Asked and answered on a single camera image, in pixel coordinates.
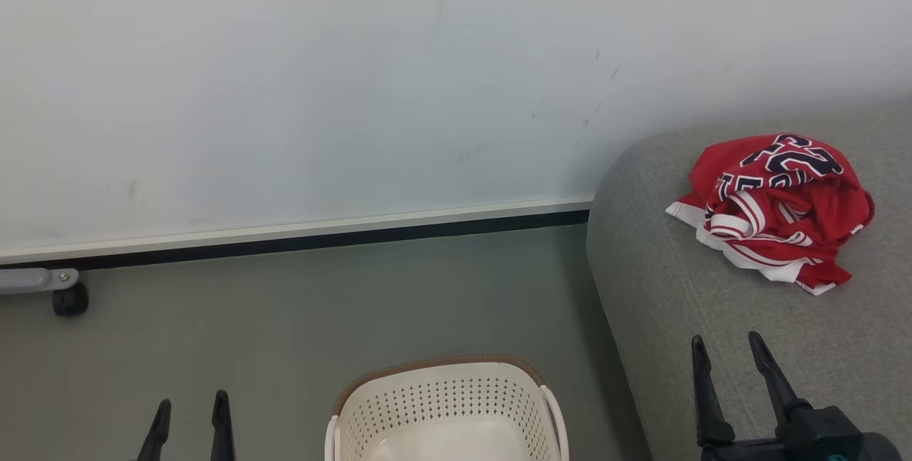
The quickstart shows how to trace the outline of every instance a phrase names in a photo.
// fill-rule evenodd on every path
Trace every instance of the laundry basket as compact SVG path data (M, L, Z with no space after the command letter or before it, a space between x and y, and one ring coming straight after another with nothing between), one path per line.
M568 461L564 416L544 380L509 356L376 371L342 392L325 461Z

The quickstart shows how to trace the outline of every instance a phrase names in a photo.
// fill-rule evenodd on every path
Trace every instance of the black baseboard strip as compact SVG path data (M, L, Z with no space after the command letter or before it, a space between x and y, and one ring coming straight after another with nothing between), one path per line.
M259 242L224 244L224 246L185 247L145 253L110 254L104 257L84 259L62 259L27 264L3 266L2 269L25 269L42 266L45 269L97 270L114 269L117 266L155 265L199 259L221 259L222 257L244 257L249 254L281 253L319 249L322 247L354 246L354 244L377 244L429 237L458 237L460 234L493 233L514 231L553 225L583 224L589 220L588 210L557 212L553 214L522 215L446 224L414 225L353 233L322 234L317 237L282 238Z

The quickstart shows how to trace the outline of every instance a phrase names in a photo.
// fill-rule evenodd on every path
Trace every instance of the basket handle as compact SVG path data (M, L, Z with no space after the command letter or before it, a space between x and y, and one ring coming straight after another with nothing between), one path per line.
M554 394L544 384L541 386L541 393L544 394L544 402L548 403L548 409L554 418L554 425L557 427L557 448L561 451L561 461L570 461L570 444L567 442L567 427L564 424L564 414L561 413L561 406L557 405L557 399Z
M323 444L323 461L338 461L336 458L336 421L338 415L333 415L326 426L326 442Z

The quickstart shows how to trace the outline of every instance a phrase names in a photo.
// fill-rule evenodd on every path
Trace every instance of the caster wheel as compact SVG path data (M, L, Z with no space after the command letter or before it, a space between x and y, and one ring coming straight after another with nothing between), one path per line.
M82 283L68 289L54 290L54 313L58 317L82 315L88 309L88 290Z

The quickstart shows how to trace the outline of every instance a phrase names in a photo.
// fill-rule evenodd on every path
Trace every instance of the gray couch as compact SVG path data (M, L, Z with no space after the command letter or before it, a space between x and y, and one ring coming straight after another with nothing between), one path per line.
M736 269L665 207L713 143L804 133L840 149L876 203L841 250L853 279L821 296ZM690 338L703 335L739 439L775 418L747 341L759 331L812 405L838 405L912 459L912 106L686 130L636 144L596 195L587 250L654 461L698 459Z

